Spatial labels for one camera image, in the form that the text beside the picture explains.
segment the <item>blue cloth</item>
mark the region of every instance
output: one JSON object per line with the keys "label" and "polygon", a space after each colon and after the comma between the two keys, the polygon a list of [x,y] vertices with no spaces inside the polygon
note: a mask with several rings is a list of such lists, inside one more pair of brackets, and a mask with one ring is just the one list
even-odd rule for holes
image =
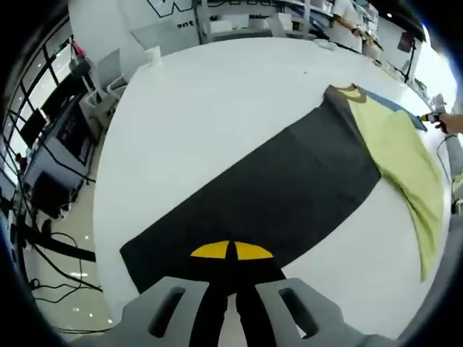
{"label": "blue cloth", "polygon": [[369,90],[363,89],[361,87],[358,87],[358,88],[359,88],[360,91],[364,92],[366,95],[368,95],[374,101],[377,101],[381,105],[389,108],[391,111],[404,110],[405,112],[407,112],[408,116],[410,117],[410,120],[412,121],[413,126],[415,127],[415,129],[423,130],[424,132],[427,131],[427,129],[426,129],[425,125],[422,123],[421,119],[419,117],[417,117],[417,116],[414,116],[413,114],[411,114],[409,111],[407,111],[403,107],[397,105],[396,103],[393,103],[392,101],[390,101],[388,99],[383,98],[382,96],[379,96],[378,94],[370,92]]}

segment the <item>white table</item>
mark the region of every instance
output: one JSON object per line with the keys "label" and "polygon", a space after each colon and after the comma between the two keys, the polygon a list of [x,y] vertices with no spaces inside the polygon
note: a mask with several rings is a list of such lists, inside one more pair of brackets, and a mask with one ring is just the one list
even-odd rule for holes
{"label": "white table", "polygon": [[[428,111],[369,58],[304,40],[212,43],[135,73],[106,135],[93,214],[98,274],[116,322],[138,295],[119,249],[319,106],[328,85],[353,82],[415,114]],[[420,136],[436,156],[443,135],[430,126]],[[450,172],[445,145],[440,154]],[[441,250],[424,283],[404,198],[383,179],[334,232],[287,265],[286,276],[303,279],[337,303],[346,322],[363,333],[396,338],[419,309],[440,262],[450,205],[442,180]]]}

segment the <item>shirt sleeve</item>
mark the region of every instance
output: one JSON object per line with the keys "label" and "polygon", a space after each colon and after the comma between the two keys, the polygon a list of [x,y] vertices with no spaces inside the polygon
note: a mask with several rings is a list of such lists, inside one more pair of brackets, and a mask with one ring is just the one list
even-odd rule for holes
{"label": "shirt sleeve", "polygon": [[337,14],[340,17],[344,17],[348,6],[349,6],[349,0],[335,0],[331,13]]}

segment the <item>dark gray cloth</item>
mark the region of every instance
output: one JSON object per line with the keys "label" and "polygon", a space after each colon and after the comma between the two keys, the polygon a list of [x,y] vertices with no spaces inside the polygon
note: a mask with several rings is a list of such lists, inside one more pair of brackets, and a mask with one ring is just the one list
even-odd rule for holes
{"label": "dark gray cloth", "polygon": [[283,267],[349,217],[380,177],[348,102],[329,87],[319,107],[127,242],[121,254],[140,292],[217,241],[261,246]]}

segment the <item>floor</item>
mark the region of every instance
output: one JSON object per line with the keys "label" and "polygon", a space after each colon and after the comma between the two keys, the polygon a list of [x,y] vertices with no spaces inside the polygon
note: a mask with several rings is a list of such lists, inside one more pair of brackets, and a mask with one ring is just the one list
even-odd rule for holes
{"label": "floor", "polygon": [[[102,147],[103,141],[100,141],[93,157],[90,178],[94,179],[96,177]],[[67,216],[62,220],[54,220],[51,227],[52,232],[67,234],[75,239],[78,247],[90,251],[94,251],[92,240],[94,189],[94,183],[90,183],[89,185],[84,184],[76,203],[72,205]],[[39,213],[37,217],[39,228],[45,219],[48,219],[48,216]],[[65,236],[54,235],[53,237],[57,240],[73,244],[73,241]],[[60,269],[73,277],[79,278],[80,262],[78,259],[57,254],[47,249],[42,250]],[[41,285],[58,286],[63,283],[72,286],[79,285],[61,276],[37,252],[31,249],[25,250],[25,263],[29,280],[37,278]],[[94,262],[82,261],[82,279],[95,286],[100,285]],[[71,290],[71,288],[66,287],[57,289],[39,288],[33,291],[33,295],[36,298],[57,301]],[[103,294],[99,291],[81,288],[59,303],[53,304],[46,301],[37,301],[37,305],[53,327],[69,330],[103,330],[112,326],[106,302]],[[73,340],[80,337],[80,334],[74,332],[61,333],[61,335],[65,340]]]}

